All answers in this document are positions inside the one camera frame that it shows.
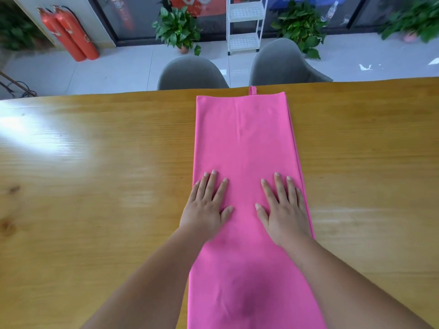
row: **human hand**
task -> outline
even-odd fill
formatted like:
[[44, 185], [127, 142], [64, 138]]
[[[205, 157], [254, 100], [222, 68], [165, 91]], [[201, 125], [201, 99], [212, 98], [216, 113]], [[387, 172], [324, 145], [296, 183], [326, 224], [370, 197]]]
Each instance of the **human hand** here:
[[220, 213], [228, 180], [225, 178], [221, 182], [213, 196], [216, 180], [217, 172], [213, 170], [210, 175], [206, 172], [201, 181], [195, 183], [180, 219], [180, 227], [199, 230], [206, 237], [206, 241], [218, 233], [233, 211], [233, 207], [229, 206]]
[[270, 205], [270, 216], [260, 204], [256, 203], [255, 207], [270, 238], [278, 246], [285, 248], [288, 240], [292, 238], [310, 237], [310, 224], [303, 194], [299, 188], [294, 188], [293, 179], [287, 177], [288, 196], [279, 173], [274, 174], [274, 182], [279, 200], [274, 196], [268, 182], [264, 179], [261, 180], [262, 188]]

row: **person's left arm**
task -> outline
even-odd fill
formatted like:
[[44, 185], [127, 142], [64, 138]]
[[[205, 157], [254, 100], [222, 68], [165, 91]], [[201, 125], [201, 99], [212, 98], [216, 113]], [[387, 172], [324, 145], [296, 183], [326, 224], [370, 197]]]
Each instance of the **person's left arm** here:
[[224, 179], [214, 196], [216, 171], [195, 183], [180, 227], [119, 287], [82, 326], [83, 329], [175, 328], [189, 271], [203, 245], [227, 221], [233, 207], [220, 213]]

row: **person's left hand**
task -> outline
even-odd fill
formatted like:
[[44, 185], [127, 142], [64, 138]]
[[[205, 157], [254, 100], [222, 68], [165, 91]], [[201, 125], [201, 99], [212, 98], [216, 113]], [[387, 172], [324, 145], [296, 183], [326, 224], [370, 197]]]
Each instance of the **person's left hand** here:
[[233, 211], [233, 207], [229, 206], [220, 213], [228, 180], [225, 178], [221, 182], [213, 196], [216, 180], [217, 172], [213, 170], [211, 174], [206, 172], [201, 181], [195, 183], [180, 219], [180, 227], [198, 229], [205, 234], [206, 240], [219, 232]]

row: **glass wall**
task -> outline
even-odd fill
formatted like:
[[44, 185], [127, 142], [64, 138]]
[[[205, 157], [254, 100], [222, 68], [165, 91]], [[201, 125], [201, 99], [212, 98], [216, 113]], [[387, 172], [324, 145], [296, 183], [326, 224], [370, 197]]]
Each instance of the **glass wall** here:
[[[233, 3], [259, 0], [233, 0]], [[271, 23], [283, 12], [290, 0], [268, 0], [264, 35], [274, 34]], [[349, 33], [352, 27], [378, 27], [388, 16], [411, 5], [413, 0], [308, 0], [316, 6], [327, 23], [327, 31]], [[90, 0], [97, 12], [113, 31], [116, 43], [142, 40], [155, 41], [155, 30], [151, 24], [157, 20], [160, 7], [187, 6], [197, 18], [203, 30], [201, 40], [224, 40], [226, 35], [227, 0]], [[256, 21], [233, 23], [232, 34], [254, 32]]]

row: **folded pink fabric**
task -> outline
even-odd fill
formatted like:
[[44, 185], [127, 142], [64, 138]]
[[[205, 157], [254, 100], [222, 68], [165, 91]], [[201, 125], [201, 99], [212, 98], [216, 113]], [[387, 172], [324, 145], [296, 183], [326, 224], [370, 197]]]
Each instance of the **folded pink fabric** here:
[[268, 211], [260, 180], [274, 189], [274, 172], [305, 195], [285, 93], [197, 97], [194, 182], [212, 169], [218, 185], [229, 179], [223, 206], [235, 210], [190, 271], [188, 329], [326, 328], [305, 278], [255, 210]]

